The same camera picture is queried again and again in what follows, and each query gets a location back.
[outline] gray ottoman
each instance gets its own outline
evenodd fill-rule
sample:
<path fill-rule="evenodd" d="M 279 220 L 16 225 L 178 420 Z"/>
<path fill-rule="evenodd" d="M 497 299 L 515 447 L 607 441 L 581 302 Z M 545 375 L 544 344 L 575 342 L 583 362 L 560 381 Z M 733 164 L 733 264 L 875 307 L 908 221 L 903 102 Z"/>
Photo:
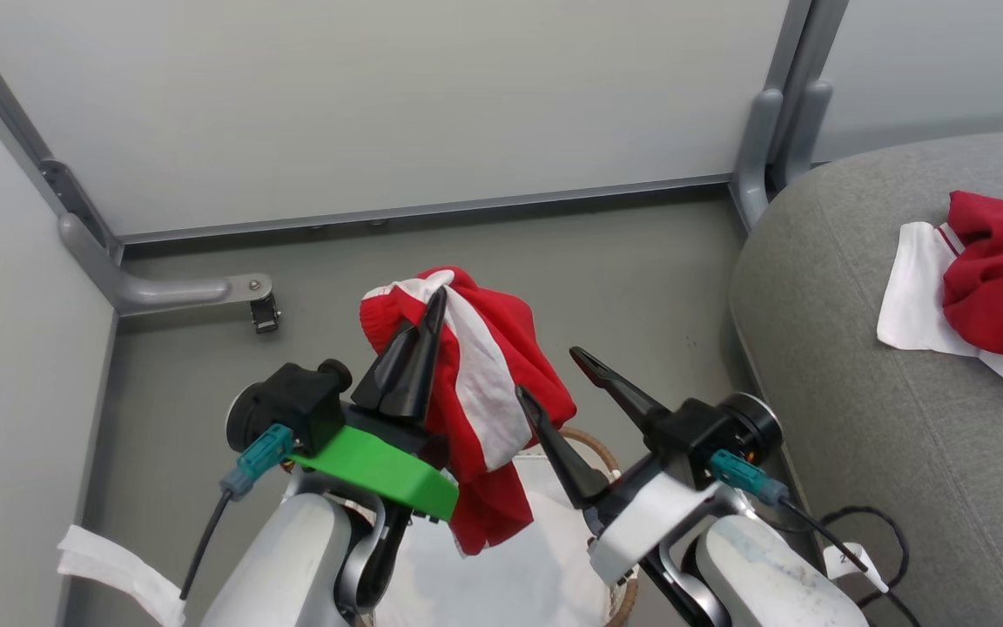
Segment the gray ottoman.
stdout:
<path fill-rule="evenodd" d="M 899 592 L 925 626 L 1003 626 L 1003 379 L 978 360 L 888 348 L 875 331 L 900 226 L 943 223 L 953 190 L 1003 199 L 1003 134 L 811 172 L 749 236 L 731 306 L 811 512 L 875 505 L 895 517 L 912 549 Z M 881 521 L 835 531 L 896 573 Z M 868 614 L 904 624 L 884 599 Z"/>

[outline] white wall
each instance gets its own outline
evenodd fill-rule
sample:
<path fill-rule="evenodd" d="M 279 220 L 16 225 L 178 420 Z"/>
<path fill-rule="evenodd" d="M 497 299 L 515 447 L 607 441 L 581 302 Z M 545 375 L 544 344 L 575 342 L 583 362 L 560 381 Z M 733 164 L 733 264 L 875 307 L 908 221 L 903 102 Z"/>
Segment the white wall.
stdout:
<path fill-rule="evenodd" d="M 1003 1 L 851 0 L 812 161 L 1003 130 Z"/>
<path fill-rule="evenodd" d="M 111 330 L 0 142 L 0 627 L 56 621 L 56 543 L 79 510 Z"/>
<path fill-rule="evenodd" d="M 116 235 L 727 175 L 787 0 L 0 0 Z"/>

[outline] gray floor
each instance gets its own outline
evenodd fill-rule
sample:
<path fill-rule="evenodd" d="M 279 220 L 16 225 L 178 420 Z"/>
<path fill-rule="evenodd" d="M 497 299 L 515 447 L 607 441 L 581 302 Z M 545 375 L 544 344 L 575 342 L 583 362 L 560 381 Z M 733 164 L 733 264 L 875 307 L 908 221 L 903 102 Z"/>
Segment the gray floor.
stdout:
<path fill-rule="evenodd" d="M 284 317 L 278 333 L 263 336 L 252 332 L 246 306 L 119 325 L 84 525 L 179 584 L 219 497 L 218 481 L 235 463 L 223 439 L 232 398 L 284 361 L 315 366 L 335 357 L 358 379 L 373 360 L 359 330 L 359 297 L 440 265 L 464 267 L 480 285 L 529 302 L 541 345 L 578 403 L 572 424 L 622 463 L 640 458 L 641 437 L 575 368 L 568 348 L 585 346 L 668 405 L 688 396 L 717 401 L 745 388 L 724 324 L 741 228 L 724 195 L 590 207 L 600 211 L 327 228 L 256 242 L 266 246 L 227 240 L 194 254 L 127 261 L 132 273 L 155 278 L 271 274 Z M 274 511 L 284 482 L 283 473 L 271 473 L 228 509 L 188 601 L 191 626 Z M 681 624 L 648 581 L 630 622 Z M 76 583 L 68 624 L 151 622 L 126 597 Z"/>

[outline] teal connector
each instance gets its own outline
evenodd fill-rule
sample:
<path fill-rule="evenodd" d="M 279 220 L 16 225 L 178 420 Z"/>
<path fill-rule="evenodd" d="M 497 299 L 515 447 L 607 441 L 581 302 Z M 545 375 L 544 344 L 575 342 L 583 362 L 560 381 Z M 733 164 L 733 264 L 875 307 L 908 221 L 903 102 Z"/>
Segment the teal connector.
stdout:
<path fill-rule="evenodd" d="M 787 486 L 771 479 L 761 468 L 733 452 L 714 452 L 711 456 L 711 473 L 722 484 L 744 490 L 764 505 L 776 505 L 780 499 L 788 496 Z"/>
<path fill-rule="evenodd" d="M 238 467 L 223 478 L 220 488 L 231 492 L 231 500 L 241 501 L 254 488 L 255 481 L 261 479 L 267 469 L 286 460 L 293 450 L 292 429 L 283 424 L 271 425 L 239 455 Z"/>

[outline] green bracket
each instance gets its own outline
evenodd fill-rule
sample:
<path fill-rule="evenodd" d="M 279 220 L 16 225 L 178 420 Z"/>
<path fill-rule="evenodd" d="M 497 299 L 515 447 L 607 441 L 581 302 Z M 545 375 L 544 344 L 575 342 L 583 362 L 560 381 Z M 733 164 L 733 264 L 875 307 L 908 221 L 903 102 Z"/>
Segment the green bracket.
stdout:
<path fill-rule="evenodd" d="M 442 521 L 451 520 L 458 501 L 457 486 L 438 469 L 349 425 L 335 433 L 317 455 L 289 458 Z"/>

